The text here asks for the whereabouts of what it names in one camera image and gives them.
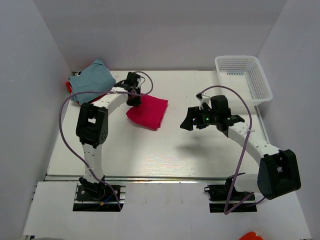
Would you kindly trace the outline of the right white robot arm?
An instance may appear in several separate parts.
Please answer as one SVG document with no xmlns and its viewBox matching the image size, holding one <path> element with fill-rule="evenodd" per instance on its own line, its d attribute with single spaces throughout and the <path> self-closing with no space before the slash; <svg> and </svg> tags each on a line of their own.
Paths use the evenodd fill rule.
<svg viewBox="0 0 320 240">
<path fill-rule="evenodd" d="M 260 193 L 272 200 L 301 188 L 297 157 L 292 150 L 281 150 L 250 130 L 242 117 L 231 113 L 224 95 L 209 97 L 199 93 L 196 97 L 200 105 L 188 108 L 180 128 L 192 131 L 216 126 L 227 138 L 245 147 L 259 166 L 257 174 L 228 177 L 224 185 L 213 189 L 214 196 L 241 200 L 249 193 Z"/>
</svg>

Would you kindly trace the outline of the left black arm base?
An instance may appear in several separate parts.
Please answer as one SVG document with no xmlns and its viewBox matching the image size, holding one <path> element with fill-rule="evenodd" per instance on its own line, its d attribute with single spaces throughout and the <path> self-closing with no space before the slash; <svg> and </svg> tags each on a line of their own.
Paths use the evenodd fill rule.
<svg viewBox="0 0 320 240">
<path fill-rule="evenodd" d="M 106 187 L 100 193 L 96 193 L 85 189 L 79 184 L 76 188 L 72 211 L 118 213 L 121 210 L 119 209 L 116 196 L 109 187 Z"/>
</svg>

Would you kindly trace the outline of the magenta red t shirt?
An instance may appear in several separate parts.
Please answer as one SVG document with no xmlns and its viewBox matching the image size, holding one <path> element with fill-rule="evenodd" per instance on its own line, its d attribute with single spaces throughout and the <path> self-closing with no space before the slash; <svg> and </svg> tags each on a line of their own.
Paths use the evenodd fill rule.
<svg viewBox="0 0 320 240">
<path fill-rule="evenodd" d="M 139 126 L 156 131 L 161 127 L 169 101 L 151 95 L 142 96 L 140 100 L 139 106 L 133 106 L 126 112 L 127 118 Z"/>
</svg>

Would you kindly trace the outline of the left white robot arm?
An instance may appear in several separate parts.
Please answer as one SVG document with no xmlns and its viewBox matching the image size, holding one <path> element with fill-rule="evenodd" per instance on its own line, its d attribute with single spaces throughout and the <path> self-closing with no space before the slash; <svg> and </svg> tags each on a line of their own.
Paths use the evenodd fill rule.
<svg viewBox="0 0 320 240">
<path fill-rule="evenodd" d="M 82 145 L 86 165 L 79 181 L 96 200 L 103 198 L 106 193 L 106 187 L 102 184 L 102 145 L 108 136 L 109 115 L 122 104 L 130 107 L 141 104 L 142 79 L 136 72 L 129 72 L 125 80 L 112 87 L 111 93 L 93 103 L 83 103 L 80 107 L 76 135 Z"/>
</svg>

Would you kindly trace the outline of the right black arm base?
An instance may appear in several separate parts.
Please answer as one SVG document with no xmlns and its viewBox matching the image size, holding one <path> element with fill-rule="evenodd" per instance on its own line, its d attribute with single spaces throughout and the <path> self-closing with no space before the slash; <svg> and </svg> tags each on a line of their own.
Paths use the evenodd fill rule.
<svg viewBox="0 0 320 240">
<path fill-rule="evenodd" d="M 209 184 L 203 190 L 208 194 L 209 199 L 209 211 L 210 213 L 224 213 L 225 205 L 227 202 L 228 193 L 232 183 L 232 178 L 226 179 L 225 183 Z M 241 200 L 249 196 L 249 192 L 237 191 L 234 187 L 231 193 L 227 210 L 230 210 L 237 205 Z M 254 195 L 251 195 L 240 206 L 235 208 L 232 213 L 253 213 L 257 212 L 255 205 L 256 199 Z"/>
</svg>

